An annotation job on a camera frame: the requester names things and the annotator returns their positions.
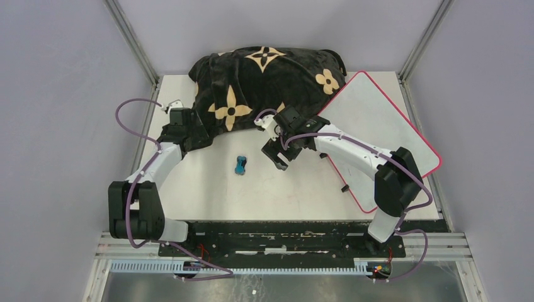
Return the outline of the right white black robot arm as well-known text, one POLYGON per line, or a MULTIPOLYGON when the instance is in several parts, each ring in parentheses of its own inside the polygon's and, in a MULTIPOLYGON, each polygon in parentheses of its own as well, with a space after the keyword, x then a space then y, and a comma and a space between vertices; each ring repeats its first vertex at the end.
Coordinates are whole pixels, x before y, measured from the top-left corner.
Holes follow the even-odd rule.
POLYGON ((398 233, 417 195, 424 191, 431 196, 412 153, 404 147, 376 147, 346 134, 323 117, 305 118, 293 107, 280 112, 266 109, 254 124, 268 134, 262 151, 281 171, 308 149, 338 160, 340 168, 349 173, 356 170, 371 180, 377 209, 366 231, 364 248, 372 256, 389 249, 390 237, 398 233))

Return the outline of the pink framed whiteboard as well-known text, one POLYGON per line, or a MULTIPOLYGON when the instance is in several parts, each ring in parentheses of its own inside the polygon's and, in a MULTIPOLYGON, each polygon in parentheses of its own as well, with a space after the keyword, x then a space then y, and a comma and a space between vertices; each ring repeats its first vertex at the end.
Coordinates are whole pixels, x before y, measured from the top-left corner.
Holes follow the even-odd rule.
MULTIPOLYGON (((388 150, 408 149, 423 178, 441 167, 441 156, 409 119, 395 72, 348 72, 340 93, 319 116, 370 145, 388 150)), ((377 209, 374 182, 343 159, 333 155, 328 159, 343 186, 349 186, 344 194, 355 201, 364 216, 371 217, 377 209)))

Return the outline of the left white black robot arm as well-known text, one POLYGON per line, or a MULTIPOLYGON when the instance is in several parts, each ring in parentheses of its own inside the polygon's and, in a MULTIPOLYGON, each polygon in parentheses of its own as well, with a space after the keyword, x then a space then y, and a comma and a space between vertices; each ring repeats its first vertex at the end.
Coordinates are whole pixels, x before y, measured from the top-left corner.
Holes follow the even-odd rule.
POLYGON ((170 109, 169 123, 163 126, 151 158, 124 181, 114 181, 108 187, 111 236, 174 242, 180 254, 194 254, 198 239, 189 233, 187 222, 165 217, 159 188, 189 151, 211 143, 195 110, 170 109))

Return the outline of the blue whiteboard eraser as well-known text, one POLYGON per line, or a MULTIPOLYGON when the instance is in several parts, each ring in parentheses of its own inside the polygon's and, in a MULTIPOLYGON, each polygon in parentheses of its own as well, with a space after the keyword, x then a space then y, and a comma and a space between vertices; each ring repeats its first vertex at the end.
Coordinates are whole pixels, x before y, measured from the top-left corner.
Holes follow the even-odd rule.
POLYGON ((234 169, 234 172, 237 175, 243 176, 246 173, 246 163, 247 163, 247 157, 245 156, 237 156, 236 158, 236 167, 234 169))

